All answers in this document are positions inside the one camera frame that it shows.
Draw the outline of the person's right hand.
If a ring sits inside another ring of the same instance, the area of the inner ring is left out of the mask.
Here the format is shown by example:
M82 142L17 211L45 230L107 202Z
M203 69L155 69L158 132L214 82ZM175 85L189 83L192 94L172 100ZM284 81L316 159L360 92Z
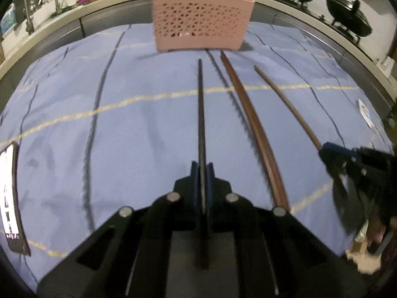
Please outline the person's right hand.
M380 220L367 220L344 252L348 262L363 274L374 274L396 261L396 217L385 226Z

